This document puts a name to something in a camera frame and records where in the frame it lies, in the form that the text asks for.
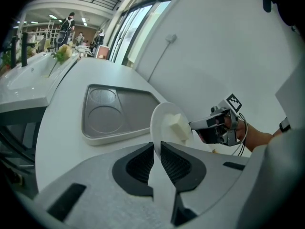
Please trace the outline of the white sink basin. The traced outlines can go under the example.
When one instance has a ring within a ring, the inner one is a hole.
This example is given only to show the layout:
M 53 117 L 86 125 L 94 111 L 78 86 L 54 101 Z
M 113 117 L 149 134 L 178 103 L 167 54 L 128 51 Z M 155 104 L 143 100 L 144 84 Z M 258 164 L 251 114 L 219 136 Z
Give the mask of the white sink basin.
M 48 106 L 78 58 L 74 52 L 59 63 L 50 52 L 41 52 L 29 58 L 27 66 L 18 64 L 6 72 L 0 77 L 0 113 Z

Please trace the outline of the brown box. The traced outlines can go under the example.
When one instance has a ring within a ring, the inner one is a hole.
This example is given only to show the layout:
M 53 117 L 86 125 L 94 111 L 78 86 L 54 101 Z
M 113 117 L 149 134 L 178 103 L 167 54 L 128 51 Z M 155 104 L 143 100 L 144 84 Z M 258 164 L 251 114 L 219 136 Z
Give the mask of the brown box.
M 95 58 L 107 60 L 109 50 L 110 49 L 108 46 L 98 45 L 96 52 L 95 52 Z

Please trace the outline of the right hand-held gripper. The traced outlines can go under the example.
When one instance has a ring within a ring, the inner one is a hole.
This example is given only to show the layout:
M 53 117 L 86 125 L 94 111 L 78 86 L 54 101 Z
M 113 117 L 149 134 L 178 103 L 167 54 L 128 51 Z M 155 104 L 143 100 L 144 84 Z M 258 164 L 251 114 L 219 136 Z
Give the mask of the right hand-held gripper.
M 238 114 L 242 107 L 241 102 L 233 94 L 226 96 L 218 105 L 211 108 L 211 117 L 192 121 L 189 126 L 192 130 L 197 130 L 200 139 L 206 144 L 222 144 L 234 146 L 240 144 L 236 136 L 238 126 Z M 221 134 L 217 126 L 216 117 L 227 115 L 231 118 L 231 128 Z

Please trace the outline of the yellow artificial flower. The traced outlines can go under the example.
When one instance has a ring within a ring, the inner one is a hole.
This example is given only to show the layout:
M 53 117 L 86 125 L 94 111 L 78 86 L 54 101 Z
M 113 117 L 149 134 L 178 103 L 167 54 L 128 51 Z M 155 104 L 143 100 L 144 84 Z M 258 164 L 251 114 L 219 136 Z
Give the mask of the yellow artificial flower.
M 60 46 L 56 52 L 53 52 L 53 53 L 51 54 L 51 56 L 52 56 L 53 59 L 55 59 L 56 61 L 55 61 L 54 66 L 52 67 L 52 69 L 51 69 L 51 71 L 50 71 L 48 77 L 50 77 L 50 75 L 52 74 L 52 72 L 53 72 L 53 70 L 54 70 L 54 68 L 55 68 L 55 66 L 56 66 L 57 64 L 63 64 L 63 63 L 66 62 L 69 58 L 71 58 L 71 56 L 72 56 L 72 49 L 71 49 L 71 47 L 70 47 L 69 45 L 64 44 L 64 45 Z

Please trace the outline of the white round plate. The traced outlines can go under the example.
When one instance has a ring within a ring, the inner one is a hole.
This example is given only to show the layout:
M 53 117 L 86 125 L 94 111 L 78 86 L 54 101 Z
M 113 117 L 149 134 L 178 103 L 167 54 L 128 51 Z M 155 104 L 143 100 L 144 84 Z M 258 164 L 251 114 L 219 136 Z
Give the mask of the white round plate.
M 172 142 L 187 147 L 194 147 L 194 135 L 190 131 L 188 138 L 182 141 L 172 130 L 174 116 L 180 114 L 183 122 L 187 118 L 182 110 L 173 103 L 159 104 L 151 117 L 151 139 L 154 144 L 154 165 L 149 175 L 148 185 L 153 188 L 153 203 L 161 212 L 161 218 L 170 222 L 173 214 L 176 188 L 168 177 L 161 163 L 161 142 Z

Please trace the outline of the large glass window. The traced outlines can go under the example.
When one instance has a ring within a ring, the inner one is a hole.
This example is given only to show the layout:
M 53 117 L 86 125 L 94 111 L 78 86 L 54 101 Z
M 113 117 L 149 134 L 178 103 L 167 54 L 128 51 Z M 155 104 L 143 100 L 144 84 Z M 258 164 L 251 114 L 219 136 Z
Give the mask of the large glass window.
M 171 0 L 147 0 L 123 13 L 110 41 L 108 60 L 133 68 L 144 41 Z

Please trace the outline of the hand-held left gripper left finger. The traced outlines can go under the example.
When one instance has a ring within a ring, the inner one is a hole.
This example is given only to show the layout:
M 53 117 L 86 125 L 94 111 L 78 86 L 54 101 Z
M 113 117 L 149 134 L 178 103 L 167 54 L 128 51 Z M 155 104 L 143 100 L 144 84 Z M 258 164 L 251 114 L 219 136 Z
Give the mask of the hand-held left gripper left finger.
M 112 167 L 112 176 L 126 193 L 139 197 L 153 197 L 153 188 L 148 186 L 153 165 L 154 145 L 149 142 L 118 159 Z

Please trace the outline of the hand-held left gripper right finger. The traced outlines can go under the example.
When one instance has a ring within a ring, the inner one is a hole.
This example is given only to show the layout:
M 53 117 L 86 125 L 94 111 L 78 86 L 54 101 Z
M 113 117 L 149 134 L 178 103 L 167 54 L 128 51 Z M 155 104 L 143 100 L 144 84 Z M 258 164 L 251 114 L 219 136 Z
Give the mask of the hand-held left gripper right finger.
M 161 142 L 161 163 L 177 192 L 194 190 L 207 173 L 203 161 L 167 142 Z

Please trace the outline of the gray compartment tray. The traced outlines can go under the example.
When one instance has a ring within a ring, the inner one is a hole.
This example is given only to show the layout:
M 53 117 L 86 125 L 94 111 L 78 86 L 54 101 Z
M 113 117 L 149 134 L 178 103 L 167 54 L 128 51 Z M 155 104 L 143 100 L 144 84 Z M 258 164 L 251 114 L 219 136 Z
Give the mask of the gray compartment tray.
M 148 91 L 88 85 L 81 118 L 84 141 L 100 146 L 149 133 L 151 116 L 159 103 Z

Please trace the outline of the person's right forearm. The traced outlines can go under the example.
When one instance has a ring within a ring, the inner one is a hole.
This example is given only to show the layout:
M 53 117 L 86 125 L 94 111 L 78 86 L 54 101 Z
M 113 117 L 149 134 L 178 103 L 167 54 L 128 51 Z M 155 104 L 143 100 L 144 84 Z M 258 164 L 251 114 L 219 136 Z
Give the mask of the person's right forearm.
M 246 131 L 245 122 L 239 120 L 238 126 L 236 128 L 237 139 L 239 141 L 243 141 L 245 134 L 247 134 L 245 138 L 245 147 L 250 152 L 253 152 L 253 150 L 258 146 L 267 145 L 274 137 L 272 134 L 258 131 L 250 124 L 247 124 L 247 131 Z

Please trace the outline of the person's right hand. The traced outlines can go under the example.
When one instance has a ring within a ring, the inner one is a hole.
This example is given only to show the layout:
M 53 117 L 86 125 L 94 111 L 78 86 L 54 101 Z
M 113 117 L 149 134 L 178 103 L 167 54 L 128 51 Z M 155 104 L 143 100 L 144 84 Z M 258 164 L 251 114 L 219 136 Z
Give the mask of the person's right hand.
M 227 130 L 231 128 L 231 118 L 227 115 L 222 115 L 216 117 L 217 131 L 220 134 L 224 134 Z

